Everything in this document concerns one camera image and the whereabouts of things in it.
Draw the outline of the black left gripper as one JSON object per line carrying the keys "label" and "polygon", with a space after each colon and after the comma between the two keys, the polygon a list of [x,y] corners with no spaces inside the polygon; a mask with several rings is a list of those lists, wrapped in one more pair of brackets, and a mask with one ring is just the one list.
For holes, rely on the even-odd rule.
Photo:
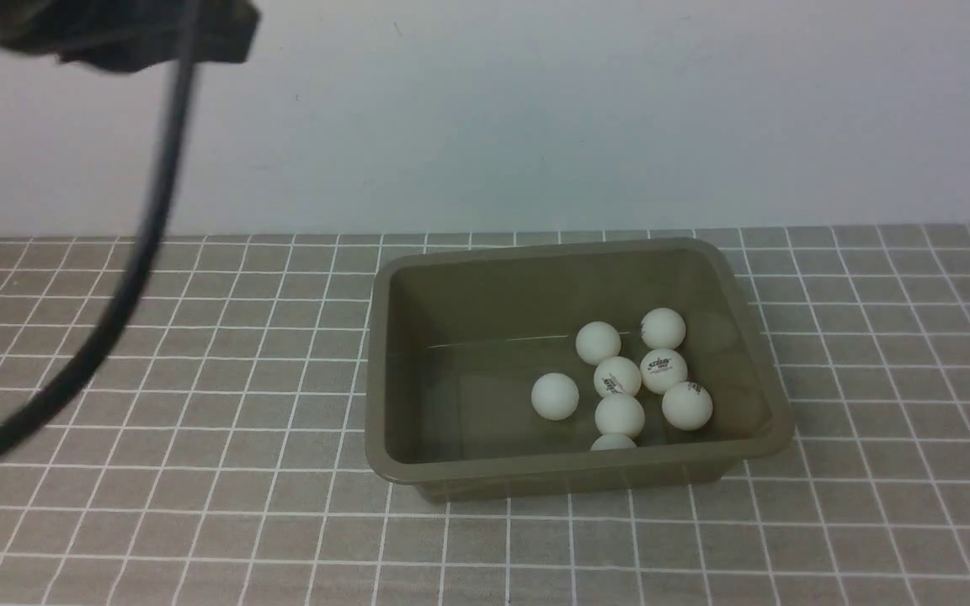
{"label": "black left gripper", "polygon": [[0,1],[0,50],[108,73],[242,64],[261,17],[253,1]]}

